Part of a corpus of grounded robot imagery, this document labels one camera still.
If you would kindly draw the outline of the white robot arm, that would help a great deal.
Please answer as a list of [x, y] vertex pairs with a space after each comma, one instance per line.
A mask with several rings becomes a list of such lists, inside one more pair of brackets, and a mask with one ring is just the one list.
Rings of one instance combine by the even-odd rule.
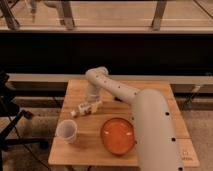
[[100, 97], [103, 88], [131, 106], [140, 171], [184, 171], [172, 114], [156, 89], [138, 89], [112, 80], [105, 67], [89, 69], [86, 99]]

